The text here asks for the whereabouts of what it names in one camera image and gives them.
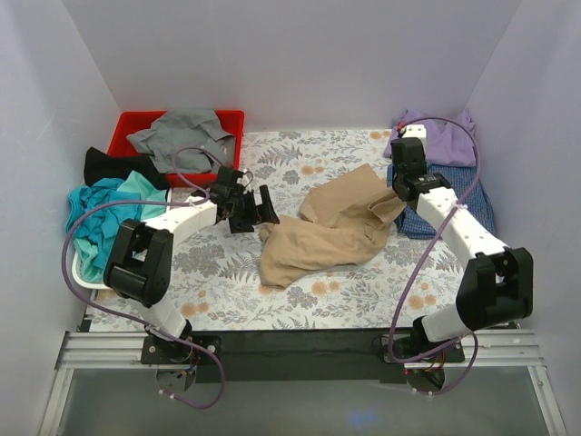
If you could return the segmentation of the beige polo shirt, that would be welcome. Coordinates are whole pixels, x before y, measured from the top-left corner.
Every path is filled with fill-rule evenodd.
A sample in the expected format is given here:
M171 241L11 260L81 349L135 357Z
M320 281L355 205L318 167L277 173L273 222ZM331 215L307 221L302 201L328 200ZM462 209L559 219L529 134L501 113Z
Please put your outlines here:
M371 260L405 207L368 164L312 189L298 217L261 227L261 283L286 288L316 271Z

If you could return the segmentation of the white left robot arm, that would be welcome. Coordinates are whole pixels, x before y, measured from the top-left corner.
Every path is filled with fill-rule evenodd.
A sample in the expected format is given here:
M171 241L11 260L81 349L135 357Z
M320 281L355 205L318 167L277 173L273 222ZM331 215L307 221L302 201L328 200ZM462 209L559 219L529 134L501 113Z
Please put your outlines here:
M262 223L278 224L268 186L261 185L256 198L251 181L243 171L222 167L206 194L192 195L154 218L126 220L119 227L103 283L135 302L146 326L166 335L162 352L171 362L186 362L193 351L192 339L184 335L189 324L167 294L173 249L222 221L231 233L252 233Z

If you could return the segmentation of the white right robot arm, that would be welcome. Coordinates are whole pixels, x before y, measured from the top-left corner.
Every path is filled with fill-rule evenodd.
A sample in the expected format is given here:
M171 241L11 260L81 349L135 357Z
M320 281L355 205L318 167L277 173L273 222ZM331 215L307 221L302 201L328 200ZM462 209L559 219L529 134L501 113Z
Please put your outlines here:
M428 172L427 140L422 124L397 128L389 187L364 164L311 190L299 217L282 216L261 229L259 264L262 285L286 288L312 272L367 262L386 246L389 225L409 207L464 271L454 303L413 322L409 348L426 362L443 351L445 341L528 317L534 268L528 250L500 241L443 175Z

